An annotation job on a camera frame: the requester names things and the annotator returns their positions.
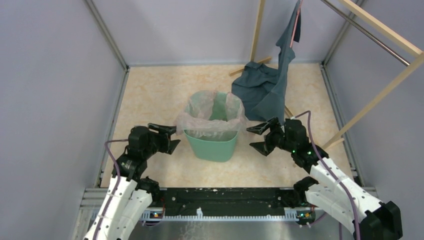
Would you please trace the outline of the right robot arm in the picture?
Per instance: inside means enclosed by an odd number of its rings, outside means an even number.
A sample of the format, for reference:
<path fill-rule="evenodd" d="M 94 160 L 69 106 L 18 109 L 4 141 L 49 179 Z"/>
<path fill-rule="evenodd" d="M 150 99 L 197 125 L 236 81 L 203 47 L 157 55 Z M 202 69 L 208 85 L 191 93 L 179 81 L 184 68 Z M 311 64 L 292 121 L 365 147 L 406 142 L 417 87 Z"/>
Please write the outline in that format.
<path fill-rule="evenodd" d="M 248 132 L 262 135 L 251 147 L 264 156 L 278 148 L 289 152 L 294 163 L 308 176 L 294 184 L 293 200 L 299 206 L 322 209 L 345 227 L 356 240 L 399 240 L 403 237 L 400 208 L 383 202 L 346 175 L 328 153 L 308 137 L 309 125 L 295 117 L 280 124 L 276 117 L 251 126 Z"/>

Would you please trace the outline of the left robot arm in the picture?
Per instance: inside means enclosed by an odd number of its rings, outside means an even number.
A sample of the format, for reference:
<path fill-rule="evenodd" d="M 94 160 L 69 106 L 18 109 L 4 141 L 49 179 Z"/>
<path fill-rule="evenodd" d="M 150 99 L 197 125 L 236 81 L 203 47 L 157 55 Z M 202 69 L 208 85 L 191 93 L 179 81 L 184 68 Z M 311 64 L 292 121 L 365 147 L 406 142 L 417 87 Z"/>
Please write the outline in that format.
<path fill-rule="evenodd" d="M 171 136 L 176 126 L 149 123 L 133 127 L 125 139 L 121 156 L 113 158 L 113 170 L 106 196 L 86 240 L 127 240 L 142 214 L 161 199 L 157 181 L 142 177 L 148 159 L 156 153 L 171 155 L 180 143 Z"/>

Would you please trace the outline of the pink translucent trash bag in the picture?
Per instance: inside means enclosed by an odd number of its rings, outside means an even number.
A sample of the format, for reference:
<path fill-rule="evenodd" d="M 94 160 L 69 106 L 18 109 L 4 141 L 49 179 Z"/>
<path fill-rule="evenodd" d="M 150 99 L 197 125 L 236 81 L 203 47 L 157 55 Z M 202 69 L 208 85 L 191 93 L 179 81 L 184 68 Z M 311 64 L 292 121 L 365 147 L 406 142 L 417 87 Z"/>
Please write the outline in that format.
<path fill-rule="evenodd" d="M 242 100 L 231 92 L 201 90 L 192 94 L 174 125 L 176 134 L 215 142 L 234 138 L 246 130 L 248 119 Z"/>

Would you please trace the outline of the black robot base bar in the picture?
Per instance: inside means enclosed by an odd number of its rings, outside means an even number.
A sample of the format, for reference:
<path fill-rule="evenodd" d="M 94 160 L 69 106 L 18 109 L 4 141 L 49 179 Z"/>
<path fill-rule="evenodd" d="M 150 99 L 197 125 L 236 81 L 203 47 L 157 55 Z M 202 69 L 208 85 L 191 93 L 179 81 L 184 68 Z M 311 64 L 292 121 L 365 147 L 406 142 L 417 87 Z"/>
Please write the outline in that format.
<path fill-rule="evenodd" d="M 317 207 L 292 187 L 161 188 L 149 205 L 165 217 L 293 217 L 312 220 Z"/>

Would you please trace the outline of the green plastic trash bin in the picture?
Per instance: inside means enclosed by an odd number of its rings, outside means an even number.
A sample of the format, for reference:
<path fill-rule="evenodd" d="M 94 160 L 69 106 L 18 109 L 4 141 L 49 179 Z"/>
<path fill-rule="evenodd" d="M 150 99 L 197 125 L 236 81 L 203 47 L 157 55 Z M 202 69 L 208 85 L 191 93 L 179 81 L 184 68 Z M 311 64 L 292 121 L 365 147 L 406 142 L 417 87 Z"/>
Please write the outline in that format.
<path fill-rule="evenodd" d="M 239 133 L 227 141 L 210 141 L 194 138 L 186 133 L 184 135 L 197 158 L 212 162 L 227 162 L 234 154 Z"/>

